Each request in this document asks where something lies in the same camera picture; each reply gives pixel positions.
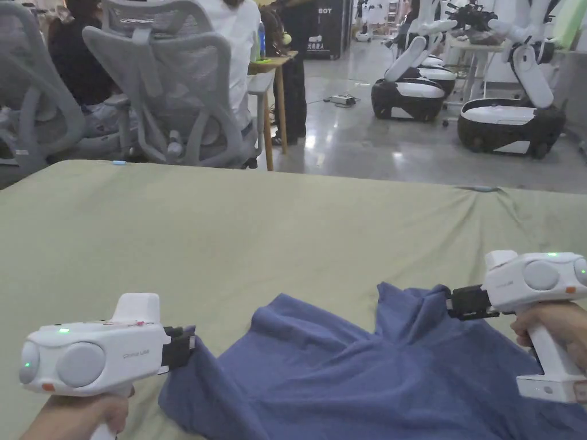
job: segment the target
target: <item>chair armrest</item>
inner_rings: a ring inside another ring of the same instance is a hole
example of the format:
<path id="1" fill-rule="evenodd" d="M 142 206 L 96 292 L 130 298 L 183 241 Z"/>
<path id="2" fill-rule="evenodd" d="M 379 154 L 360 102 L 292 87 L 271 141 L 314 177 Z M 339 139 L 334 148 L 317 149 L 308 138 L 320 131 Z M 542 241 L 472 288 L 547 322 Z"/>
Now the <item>chair armrest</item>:
<path id="1" fill-rule="evenodd" d="M 275 69 L 270 72 L 258 73 L 257 75 L 253 76 L 247 84 L 248 94 L 255 96 L 264 95 L 273 85 L 274 76 Z"/>
<path id="2" fill-rule="evenodd" d="M 104 104 L 115 109 L 121 109 L 130 105 L 130 99 L 124 93 L 114 94 L 104 101 Z"/>

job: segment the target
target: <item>black pants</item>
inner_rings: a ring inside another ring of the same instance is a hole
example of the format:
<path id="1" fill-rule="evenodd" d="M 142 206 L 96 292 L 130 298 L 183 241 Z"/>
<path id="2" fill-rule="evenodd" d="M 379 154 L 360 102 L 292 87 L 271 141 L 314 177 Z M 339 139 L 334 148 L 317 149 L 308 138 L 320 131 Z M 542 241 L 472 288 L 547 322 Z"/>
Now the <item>black pants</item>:
<path id="1" fill-rule="evenodd" d="M 284 76 L 285 121 L 288 140 L 306 136 L 306 81 L 303 71 L 303 54 L 297 54 L 282 67 Z M 277 102 L 277 81 L 273 84 L 275 94 L 275 121 L 279 133 L 279 104 Z"/>

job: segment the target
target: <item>water bottle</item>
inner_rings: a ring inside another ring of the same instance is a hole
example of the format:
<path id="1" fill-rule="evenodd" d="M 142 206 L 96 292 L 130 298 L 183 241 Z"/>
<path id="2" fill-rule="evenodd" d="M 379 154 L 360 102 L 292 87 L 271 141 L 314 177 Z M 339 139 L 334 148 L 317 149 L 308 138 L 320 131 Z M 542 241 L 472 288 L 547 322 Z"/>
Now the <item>water bottle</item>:
<path id="1" fill-rule="evenodd" d="M 265 25 L 263 22 L 259 25 L 259 48 L 261 50 L 261 59 L 265 59 Z"/>
<path id="2" fill-rule="evenodd" d="M 259 33 L 253 31 L 253 46 L 251 48 L 251 63 L 259 61 L 261 50 L 259 48 Z"/>

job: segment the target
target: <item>blue cloth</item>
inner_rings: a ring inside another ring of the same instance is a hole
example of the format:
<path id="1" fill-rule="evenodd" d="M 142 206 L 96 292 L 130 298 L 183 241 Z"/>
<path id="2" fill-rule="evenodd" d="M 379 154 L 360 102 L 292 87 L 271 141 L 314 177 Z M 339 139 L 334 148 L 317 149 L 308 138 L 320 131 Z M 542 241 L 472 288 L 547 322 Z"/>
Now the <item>blue cloth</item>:
<path id="1" fill-rule="evenodd" d="M 536 361 L 484 321 L 448 317 L 445 287 L 379 288 L 375 333 L 287 295 L 218 359 L 198 341 L 159 405 L 210 440 L 585 440 L 578 405 L 522 398 Z"/>

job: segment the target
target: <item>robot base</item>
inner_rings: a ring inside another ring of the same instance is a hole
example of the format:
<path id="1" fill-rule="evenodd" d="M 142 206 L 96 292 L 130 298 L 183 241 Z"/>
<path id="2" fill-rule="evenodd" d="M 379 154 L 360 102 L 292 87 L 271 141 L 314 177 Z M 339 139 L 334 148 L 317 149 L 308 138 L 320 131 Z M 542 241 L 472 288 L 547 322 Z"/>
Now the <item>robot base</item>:
<path id="1" fill-rule="evenodd" d="M 444 66 L 444 60 L 434 55 L 429 55 L 424 61 L 422 61 L 422 67 L 435 67 Z"/>
<path id="2" fill-rule="evenodd" d="M 379 79 L 371 89 L 371 104 L 378 119 L 433 121 L 444 101 L 444 90 L 425 78 L 388 82 Z"/>
<path id="3" fill-rule="evenodd" d="M 562 133 L 565 114 L 517 99 L 476 99 L 463 106 L 458 136 L 475 153 L 530 154 L 544 158 Z"/>
<path id="4" fill-rule="evenodd" d="M 423 76 L 430 81 L 438 83 L 444 90 L 444 96 L 448 97 L 454 90 L 454 86 L 457 83 L 457 75 L 448 69 L 440 66 L 433 67 L 418 67 L 420 76 Z"/>
<path id="5" fill-rule="evenodd" d="M 368 33 L 357 32 L 355 34 L 355 40 L 360 41 L 360 42 L 366 41 L 367 43 L 370 43 L 372 39 L 373 39 L 373 34 L 370 32 L 368 32 Z"/>

